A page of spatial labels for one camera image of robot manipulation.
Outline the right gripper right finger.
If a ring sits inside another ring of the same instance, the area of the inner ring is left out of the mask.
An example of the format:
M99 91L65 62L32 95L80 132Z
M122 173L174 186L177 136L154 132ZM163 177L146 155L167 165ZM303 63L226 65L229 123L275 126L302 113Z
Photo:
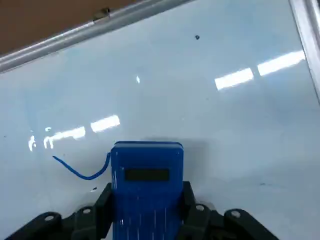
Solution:
M224 214L197 203L188 181L183 182L179 202L180 225L176 240L273 240L274 234L247 211L229 209Z

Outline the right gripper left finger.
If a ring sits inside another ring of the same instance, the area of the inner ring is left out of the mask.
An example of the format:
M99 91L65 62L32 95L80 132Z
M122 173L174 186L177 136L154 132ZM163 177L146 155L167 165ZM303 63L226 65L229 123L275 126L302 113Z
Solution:
M44 212L7 237L8 240L101 240L113 222L113 191L108 183L96 202L63 218Z

